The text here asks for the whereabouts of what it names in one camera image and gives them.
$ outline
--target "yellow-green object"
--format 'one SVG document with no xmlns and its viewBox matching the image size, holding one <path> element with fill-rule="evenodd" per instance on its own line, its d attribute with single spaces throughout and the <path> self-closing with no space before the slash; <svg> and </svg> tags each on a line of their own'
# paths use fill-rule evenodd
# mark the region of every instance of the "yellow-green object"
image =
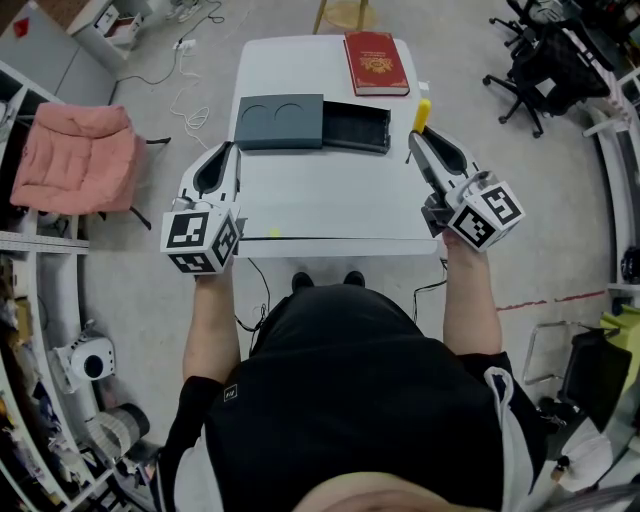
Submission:
<svg viewBox="0 0 640 512">
<path fill-rule="evenodd" d="M 361 10 L 363 11 L 362 20 L 360 20 Z M 340 1 L 328 5 L 324 9 L 324 19 L 345 30 L 371 30 L 378 23 L 376 11 L 364 0 L 360 0 L 360 2 Z"/>
<path fill-rule="evenodd" d="M 631 352 L 629 373 L 622 388 L 624 393 L 636 381 L 638 369 L 640 369 L 640 309 L 623 305 L 621 315 L 613 316 L 609 313 L 603 313 L 600 327 L 620 329 L 620 334 L 609 338 L 609 343 Z"/>
</svg>

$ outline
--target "chair leg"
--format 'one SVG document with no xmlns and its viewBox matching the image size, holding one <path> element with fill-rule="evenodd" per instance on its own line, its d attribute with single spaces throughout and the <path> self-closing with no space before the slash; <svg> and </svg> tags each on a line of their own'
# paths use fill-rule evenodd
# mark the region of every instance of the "chair leg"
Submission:
<svg viewBox="0 0 640 512">
<path fill-rule="evenodd" d="M 322 21 L 322 15 L 324 14 L 324 7 L 327 5 L 327 0 L 320 0 L 320 7 L 318 7 L 318 14 L 316 14 L 316 22 L 313 24 L 313 34 L 318 33 L 320 22 Z"/>
<path fill-rule="evenodd" d="M 539 139 L 540 136 L 544 133 L 544 130 L 542 129 L 542 125 L 540 124 L 540 119 L 538 118 L 538 114 L 536 113 L 535 109 L 531 105 L 529 105 L 526 101 L 524 102 L 524 106 L 527 107 L 527 110 L 529 111 L 529 115 L 531 116 L 531 119 L 533 120 L 536 127 L 538 128 L 537 131 L 533 132 L 533 138 Z"/>
<path fill-rule="evenodd" d="M 144 224 L 144 226 L 151 231 L 151 222 L 149 222 L 147 219 L 145 219 L 144 215 L 142 215 L 136 208 L 134 208 L 133 206 L 129 208 L 129 211 L 131 213 L 133 213 L 136 217 L 138 217 L 138 219 L 140 219 L 140 222 L 142 222 Z"/>
<path fill-rule="evenodd" d="M 169 144 L 171 137 L 166 137 L 164 139 L 154 139 L 146 141 L 147 144 Z"/>
<path fill-rule="evenodd" d="M 501 87 L 504 87 L 507 91 L 511 91 L 513 94 L 515 94 L 518 97 L 520 96 L 520 93 L 518 92 L 518 88 L 514 84 L 509 83 L 506 80 L 500 80 L 499 78 L 493 75 L 487 75 L 482 79 L 482 83 L 484 85 L 489 85 L 491 82 L 494 82 L 500 85 Z"/>
<path fill-rule="evenodd" d="M 509 46 L 511 46 L 513 43 L 520 41 L 520 39 L 522 39 L 521 35 L 517 35 L 516 37 L 514 37 L 513 39 L 511 39 L 511 41 L 505 41 L 504 42 L 504 46 L 506 48 L 509 48 Z"/>
<path fill-rule="evenodd" d="M 357 32 L 360 32 L 362 30 L 362 26 L 364 25 L 364 13 L 367 10 L 368 4 L 369 0 L 360 0 L 360 12 L 358 13 L 358 25 L 356 26 Z"/>
<path fill-rule="evenodd" d="M 530 386 L 532 384 L 539 384 L 540 382 L 546 382 L 552 379 L 562 379 L 562 376 L 556 375 L 555 373 L 549 373 L 547 375 L 542 375 L 540 377 L 531 378 L 529 377 L 529 365 L 531 364 L 531 356 L 533 355 L 533 347 L 536 342 L 536 336 L 538 335 L 538 331 L 540 331 L 540 329 L 545 327 L 561 327 L 561 326 L 569 327 L 570 325 L 576 325 L 576 324 L 574 322 L 562 321 L 562 322 L 553 322 L 548 324 L 538 324 L 535 326 L 535 328 L 533 329 L 533 332 L 531 333 L 531 338 L 529 339 L 529 348 L 527 349 L 527 358 L 525 359 L 524 369 L 522 371 L 522 381 L 524 382 L 525 386 Z"/>
<path fill-rule="evenodd" d="M 507 27 L 512 32 L 515 32 L 518 35 L 522 35 L 522 29 L 520 29 L 520 27 L 518 27 L 518 25 L 516 25 L 513 21 L 502 21 L 498 18 L 489 18 L 489 23 L 491 23 L 492 25 L 494 25 L 495 23 L 500 23 L 500 25 Z"/>
<path fill-rule="evenodd" d="M 522 105 L 522 99 L 518 98 L 516 100 L 516 102 L 513 104 L 513 106 L 511 107 L 511 109 L 509 110 L 509 112 L 507 112 L 507 115 L 506 116 L 500 116 L 498 118 L 498 121 L 500 122 L 500 124 L 506 123 L 511 118 L 513 113 L 518 109 L 518 107 L 520 105 Z"/>
</svg>

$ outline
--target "red book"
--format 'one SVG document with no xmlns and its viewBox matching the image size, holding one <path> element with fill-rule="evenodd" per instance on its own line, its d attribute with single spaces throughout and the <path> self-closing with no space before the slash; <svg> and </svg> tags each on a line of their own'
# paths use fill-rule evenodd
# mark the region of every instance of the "red book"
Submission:
<svg viewBox="0 0 640 512">
<path fill-rule="evenodd" d="M 356 96 L 409 94 L 409 82 L 391 34 L 347 32 L 344 47 Z"/>
</svg>

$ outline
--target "white device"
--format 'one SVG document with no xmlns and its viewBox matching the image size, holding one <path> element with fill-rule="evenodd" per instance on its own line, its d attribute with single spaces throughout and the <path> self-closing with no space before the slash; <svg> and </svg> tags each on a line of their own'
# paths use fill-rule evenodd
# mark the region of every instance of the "white device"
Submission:
<svg viewBox="0 0 640 512">
<path fill-rule="evenodd" d="M 185 274 L 224 272 L 240 240 L 237 168 L 232 142 L 206 151 L 184 173 L 173 211 L 164 214 L 160 252 Z"/>
<path fill-rule="evenodd" d="M 409 134 L 409 148 L 434 193 L 422 213 L 433 236 L 449 227 L 476 251 L 486 251 L 524 216 L 506 182 L 481 171 L 468 151 L 449 136 L 425 128 Z"/>
<path fill-rule="evenodd" d="M 113 343 L 93 326 L 93 321 L 87 322 L 76 341 L 50 352 L 53 374 L 65 393 L 75 392 L 85 382 L 115 374 Z"/>
<path fill-rule="evenodd" d="M 77 341 L 72 346 L 71 370 L 81 380 L 98 380 L 115 372 L 113 343 L 107 338 Z"/>
</svg>

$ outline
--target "sleeve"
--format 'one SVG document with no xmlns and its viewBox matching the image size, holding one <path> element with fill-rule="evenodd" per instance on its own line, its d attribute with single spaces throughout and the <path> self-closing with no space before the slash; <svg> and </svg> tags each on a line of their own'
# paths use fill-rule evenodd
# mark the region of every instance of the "sleeve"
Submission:
<svg viewBox="0 0 640 512">
<path fill-rule="evenodd" d="M 151 492 L 156 510 L 174 512 L 173 491 L 180 459 L 200 437 L 204 418 L 223 385 L 204 377 L 189 377 L 182 386 L 178 413 L 167 443 L 158 454 Z"/>
<path fill-rule="evenodd" d="M 509 361 L 506 352 L 495 355 L 466 354 L 458 356 L 458 359 L 462 362 L 465 370 L 484 385 L 486 385 L 484 372 L 491 367 L 502 368 L 513 376 L 511 361 Z M 536 480 L 547 458 L 546 429 L 536 407 L 520 387 L 520 384 L 516 382 L 515 377 L 513 383 L 514 392 L 509 407 L 518 420 L 520 428 L 522 428 L 533 465 L 534 480 Z"/>
</svg>

